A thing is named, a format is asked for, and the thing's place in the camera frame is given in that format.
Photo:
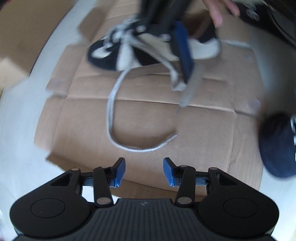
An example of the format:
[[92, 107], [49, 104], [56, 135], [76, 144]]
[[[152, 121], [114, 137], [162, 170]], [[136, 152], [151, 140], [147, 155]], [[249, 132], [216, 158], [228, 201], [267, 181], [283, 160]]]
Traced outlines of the person's bare hand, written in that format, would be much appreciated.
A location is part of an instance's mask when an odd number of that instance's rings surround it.
[[208, 9], [212, 18], [213, 24], [216, 28], [221, 27], [223, 23], [223, 15], [220, 9], [220, 3], [226, 6], [227, 9], [236, 17], [240, 16], [238, 6], [231, 0], [203, 0], [205, 7]]

